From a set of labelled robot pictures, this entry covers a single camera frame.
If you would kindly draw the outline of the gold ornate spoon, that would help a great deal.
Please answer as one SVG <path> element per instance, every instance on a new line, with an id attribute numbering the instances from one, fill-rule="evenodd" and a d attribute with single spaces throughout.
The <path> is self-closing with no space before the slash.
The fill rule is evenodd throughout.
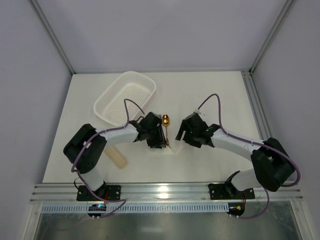
<path id="1" fill-rule="evenodd" d="M 165 138 L 166 138 L 166 145 L 170 148 L 170 141 L 168 136 L 168 127 L 170 125 L 170 118 L 167 114 L 162 116 L 162 125 L 165 128 Z"/>

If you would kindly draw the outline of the white paper napkin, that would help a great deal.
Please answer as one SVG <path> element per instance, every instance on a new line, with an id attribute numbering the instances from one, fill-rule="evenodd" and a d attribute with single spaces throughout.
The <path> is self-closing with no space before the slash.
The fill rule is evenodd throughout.
<path id="1" fill-rule="evenodd" d="M 182 143 L 173 144 L 170 147 L 166 146 L 163 148 L 148 148 L 147 152 L 153 155 L 176 155 L 181 152 L 184 148 Z"/>

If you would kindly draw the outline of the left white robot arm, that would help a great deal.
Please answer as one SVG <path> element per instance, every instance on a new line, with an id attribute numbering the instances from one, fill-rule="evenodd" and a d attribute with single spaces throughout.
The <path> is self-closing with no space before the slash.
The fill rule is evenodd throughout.
<path id="1" fill-rule="evenodd" d="M 149 112 L 141 120 L 131 120 L 128 124 L 97 130 L 91 124 L 84 124 L 63 149 L 63 154 L 72 164 L 71 171 L 79 174 L 84 190 L 78 190 L 78 201 L 85 197 L 99 201 L 120 202 L 118 196 L 109 193 L 109 186 L 102 179 L 96 167 L 104 149 L 123 143 L 146 141 L 151 149 L 163 149 L 166 140 L 162 129 L 162 119 Z"/>

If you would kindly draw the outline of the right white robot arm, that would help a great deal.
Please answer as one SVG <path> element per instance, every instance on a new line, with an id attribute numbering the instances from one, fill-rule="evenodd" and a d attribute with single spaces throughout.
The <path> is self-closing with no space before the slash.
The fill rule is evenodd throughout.
<path id="1" fill-rule="evenodd" d="M 244 191 L 257 187 L 276 192 L 295 170 L 278 140 L 271 137 L 254 143 L 245 137 L 232 137 L 218 124 L 207 125 L 196 112 L 182 120 L 175 139 L 196 148 L 209 146 L 223 149 L 252 163 L 252 169 L 238 170 L 224 181 L 221 192 L 230 199 L 236 199 Z"/>

